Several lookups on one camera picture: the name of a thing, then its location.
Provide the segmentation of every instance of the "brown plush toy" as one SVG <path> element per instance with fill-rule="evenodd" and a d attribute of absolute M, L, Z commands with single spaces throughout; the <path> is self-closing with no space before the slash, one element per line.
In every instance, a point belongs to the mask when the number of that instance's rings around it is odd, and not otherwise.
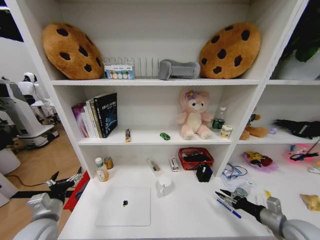
<path fill-rule="evenodd" d="M 72 80 L 98 79 L 104 71 L 96 45 L 74 25 L 48 25 L 42 33 L 42 44 L 49 61 Z"/>
<path fill-rule="evenodd" d="M 265 127 L 251 126 L 252 121 L 256 121 L 259 119 L 261 119 L 260 114 L 251 114 L 251 117 L 250 117 L 245 129 L 243 130 L 241 137 L 240 137 L 241 140 L 248 140 L 250 135 L 258 137 L 258 138 L 263 138 L 268 134 L 268 129 L 266 129 Z"/>
<path fill-rule="evenodd" d="M 218 31 L 200 52 L 200 75 L 209 79 L 233 79 L 256 59 L 261 44 L 259 29 L 248 22 Z"/>

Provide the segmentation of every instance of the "pink teddy bear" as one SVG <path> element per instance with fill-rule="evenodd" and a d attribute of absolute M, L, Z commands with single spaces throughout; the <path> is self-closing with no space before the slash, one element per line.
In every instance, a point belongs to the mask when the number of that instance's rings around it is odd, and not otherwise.
<path fill-rule="evenodd" d="M 181 129 L 182 137 L 191 140 L 195 133 L 202 139 L 210 139 L 212 132 L 206 126 L 214 116 L 205 112 L 209 103 L 209 93 L 206 91 L 184 90 L 180 96 L 180 104 L 183 113 L 176 118 L 177 123 L 183 124 Z"/>

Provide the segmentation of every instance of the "white mug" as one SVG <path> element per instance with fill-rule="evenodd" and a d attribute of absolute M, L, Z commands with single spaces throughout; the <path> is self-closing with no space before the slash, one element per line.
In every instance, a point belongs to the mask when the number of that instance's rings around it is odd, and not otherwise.
<path fill-rule="evenodd" d="M 160 176 L 156 185 L 160 197 L 169 195 L 173 190 L 173 183 L 167 176 Z"/>

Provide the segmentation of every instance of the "flower hair clip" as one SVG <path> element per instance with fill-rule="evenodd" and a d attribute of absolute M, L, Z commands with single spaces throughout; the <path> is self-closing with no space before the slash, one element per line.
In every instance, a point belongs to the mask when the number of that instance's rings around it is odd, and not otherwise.
<path fill-rule="evenodd" d="M 185 98 L 190 100 L 190 99 L 195 99 L 197 97 L 197 92 L 190 90 L 185 94 Z"/>

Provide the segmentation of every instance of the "canned drink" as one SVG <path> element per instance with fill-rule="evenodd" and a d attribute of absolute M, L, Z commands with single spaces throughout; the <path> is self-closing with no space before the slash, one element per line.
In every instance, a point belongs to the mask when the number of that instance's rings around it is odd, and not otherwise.
<path fill-rule="evenodd" d="M 114 167 L 114 162 L 112 161 L 112 158 L 110 156 L 104 159 L 104 164 L 107 169 L 112 169 Z"/>

